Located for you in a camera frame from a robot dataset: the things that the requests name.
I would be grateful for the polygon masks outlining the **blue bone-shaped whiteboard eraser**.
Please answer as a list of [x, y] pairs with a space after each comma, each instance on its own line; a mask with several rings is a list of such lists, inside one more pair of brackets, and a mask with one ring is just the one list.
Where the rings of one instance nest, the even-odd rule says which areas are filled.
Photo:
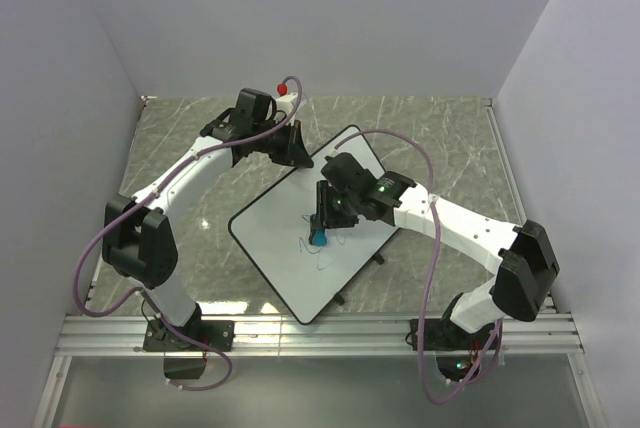
[[309, 243], [316, 247], [326, 246], [328, 244], [326, 230], [324, 228], [312, 229], [309, 237]]

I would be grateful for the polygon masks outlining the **white whiteboard black frame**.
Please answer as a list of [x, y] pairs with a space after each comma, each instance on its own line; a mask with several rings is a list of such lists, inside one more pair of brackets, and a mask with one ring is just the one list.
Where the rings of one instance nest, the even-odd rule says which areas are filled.
[[311, 155], [313, 168], [286, 173], [228, 224], [241, 250], [302, 325], [311, 324], [396, 233], [383, 222], [361, 219], [353, 228], [328, 230], [324, 246], [309, 242], [325, 157], [358, 131], [350, 125], [338, 132]]

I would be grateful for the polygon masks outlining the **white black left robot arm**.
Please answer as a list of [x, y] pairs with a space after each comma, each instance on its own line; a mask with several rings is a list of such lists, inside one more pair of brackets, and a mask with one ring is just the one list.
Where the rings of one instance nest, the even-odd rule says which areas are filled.
[[285, 83], [278, 95], [244, 88], [234, 106], [200, 130], [169, 169], [132, 196], [116, 195], [105, 208], [102, 258], [130, 281], [159, 315], [166, 336], [180, 350], [206, 340], [199, 304], [176, 273], [178, 249], [172, 224], [243, 158], [261, 153], [278, 165], [311, 168], [297, 111], [306, 103]]

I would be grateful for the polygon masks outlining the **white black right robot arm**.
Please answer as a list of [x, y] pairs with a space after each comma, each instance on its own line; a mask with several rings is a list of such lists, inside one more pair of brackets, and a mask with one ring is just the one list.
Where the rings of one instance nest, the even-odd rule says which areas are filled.
[[494, 220], [431, 194], [393, 171], [376, 177], [349, 153], [329, 156], [316, 184], [310, 239], [351, 228], [361, 218], [429, 236], [482, 265], [491, 279], [449, 303], [438, 320], [416, 320], [414, 341], [454, 351], [486, 341], [492, 325], [511, 317], [536, 320], [559, 274], [546, 229]]

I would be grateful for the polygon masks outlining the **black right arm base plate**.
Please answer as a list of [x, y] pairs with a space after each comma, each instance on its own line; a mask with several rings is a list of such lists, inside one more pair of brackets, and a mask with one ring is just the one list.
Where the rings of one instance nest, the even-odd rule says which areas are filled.
[[449, 320], [425, 319], [424, 349], [426, 351], [480, 350], [494, 328], [494, 324], [488, 324], [478, 332], [470, 334]]

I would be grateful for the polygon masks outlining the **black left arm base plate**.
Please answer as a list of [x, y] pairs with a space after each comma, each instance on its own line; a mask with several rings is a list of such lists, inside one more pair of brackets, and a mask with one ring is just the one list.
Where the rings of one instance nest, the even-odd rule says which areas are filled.
[[175, 327], [177, 336], [159, 320], [151, 320], [146, 328], [142, 350], [145, 352], [186, 352], [200, 350], [185, 337], [207, 344], [222, 352], [232, 348], [235, 323], [231, 320], [204, 320], [191, 327]]

